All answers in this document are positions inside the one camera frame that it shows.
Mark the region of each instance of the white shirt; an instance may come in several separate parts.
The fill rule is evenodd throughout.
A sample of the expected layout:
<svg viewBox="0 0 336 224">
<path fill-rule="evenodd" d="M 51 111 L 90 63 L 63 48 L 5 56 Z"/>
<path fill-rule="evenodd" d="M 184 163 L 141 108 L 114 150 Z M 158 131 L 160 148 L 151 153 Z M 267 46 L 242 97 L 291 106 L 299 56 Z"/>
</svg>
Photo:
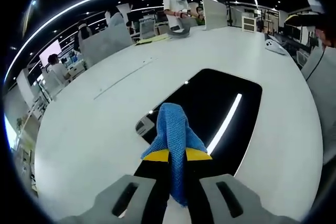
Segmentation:
<svg viewBox="0 0 336 224">
<path fill-rule="evenodd" d="M 184 9 L 190 10 L 187 0 L 163 0 L 163 9 L 171 10 L 173 12 L 181 12 Z M 167 15 L 169 27 L 179 26 L 182 28 L 181 22 L 178 17 Z"/>
<path fill-rule="evenodd" d="M 67 68 L 62 63 L 57 63 L 55 65 L 51 65 L 49 70 L 53 70 L 57 76 L 57 78 L 63 83 L 66 84 L 67 80 L 65 79 L 65 76 L 68 73 Z"/>
</svg>

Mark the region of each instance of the white device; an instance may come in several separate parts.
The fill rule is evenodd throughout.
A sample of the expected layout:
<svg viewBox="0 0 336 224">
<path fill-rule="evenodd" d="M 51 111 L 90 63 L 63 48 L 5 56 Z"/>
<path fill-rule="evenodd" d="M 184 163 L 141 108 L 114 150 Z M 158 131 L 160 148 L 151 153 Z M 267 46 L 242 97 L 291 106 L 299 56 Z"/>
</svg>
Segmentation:
<svg viewBox="0 0 336 224">
<path fill-rule="evenodd" d="M 272 52 L 276 52 L 281 55 L 287 55 L 290 56 L 290 54 L 287 52 L 285 48 L 283 48 L 279 43 L 277 43 L 274 40 L 267 39 L 265 40 L 265 48 L 267 50 L 270 50 Z"/>
<path fill-rule="evenodd" d="M 255 33 L 257 30 L 257 21 L 255 18 L 242 16 L 241 24 L 243 31 L 250 31 Z"/>
<path fill-rule="evenodd" d="M 183 10 L 182 10 L 182 12 L 184 12 L 184 13 L 187 13 L 187 12 L 188 12 L 188 10 L 187 10 L 187 9 L 183 9 Z"/>
</svg>

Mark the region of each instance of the chair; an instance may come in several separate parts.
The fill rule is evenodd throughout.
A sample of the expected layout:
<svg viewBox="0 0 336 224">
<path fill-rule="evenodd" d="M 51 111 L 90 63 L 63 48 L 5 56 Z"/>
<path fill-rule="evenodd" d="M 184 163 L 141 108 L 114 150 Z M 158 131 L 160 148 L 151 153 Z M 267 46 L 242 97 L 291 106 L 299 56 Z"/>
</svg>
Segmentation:
<svg viewBox="0 0 336 224">
<path fill-rule="evenodd" d="M 304 66 L 308 60 L 309 54 L 301 50 L 296 51 L 296 61 L 300 66 Z"/>
<path fill-rule="evenodd" d="M 149 39 L 155 36 L 155 20 L 143 19 L 140 21 L 140 39 Z"/>
</svg>

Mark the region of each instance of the white partition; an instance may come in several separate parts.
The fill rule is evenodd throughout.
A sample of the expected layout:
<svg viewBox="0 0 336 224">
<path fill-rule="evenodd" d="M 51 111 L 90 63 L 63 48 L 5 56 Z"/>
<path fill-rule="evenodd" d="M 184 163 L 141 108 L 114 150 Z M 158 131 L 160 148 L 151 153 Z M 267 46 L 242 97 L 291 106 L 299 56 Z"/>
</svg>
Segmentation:
<svg viewBox="0 0 336 224">
<path fill-rule="evenodd" d="M 211 30 L 227 26 L 226 5 L 213 0 L 202 1 L 205 15 L 205 29 Z"/>
<path fill-rule="evenodd" d="M 133 44 L 124 23 L 108 27 L 83 40 L 80 50 L 83 60 L 90 68 L 99 61 Z"/>
</svg>

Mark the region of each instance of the monitor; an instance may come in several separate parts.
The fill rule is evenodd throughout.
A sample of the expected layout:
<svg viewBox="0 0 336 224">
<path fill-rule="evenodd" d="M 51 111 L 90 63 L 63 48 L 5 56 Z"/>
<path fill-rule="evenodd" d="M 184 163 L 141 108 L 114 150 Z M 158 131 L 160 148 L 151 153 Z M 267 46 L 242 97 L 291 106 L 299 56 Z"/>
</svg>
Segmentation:
<svg viewBox="0 0 336 224">
<path fill-rule="evenodd" d="M 299 28 L 293 27 L 293 38 L 297 40 L 301 39 L 301 30 Z"/>
<path fill-rule="evenodd" d="M 139 21 L 139 19 L 143 18 L 143 14 L 140 11 L 127 13 L 127 16 L 128 16 L 128 20 L 133 21 L 133 22 L 137 22 Z"/>
<path fill-rule="evenodd" d="M 160 23 L 160 22 L 167 22 L 168 18 L 167 15 L 164 13 L 164 11 L 158 11 L 158 13 L 156 14 L 156 22 Z"/>
<path fill-rule="evenodd" d="M 48 65 L 48 58 L 52 54 L 60 54 L 62 52 L 61 46 L 59 45 L 58 39 L 55 40 L 51 45 L 49 45 L 40 55 L 40 60 L 43 67 Z"/>
</svg>

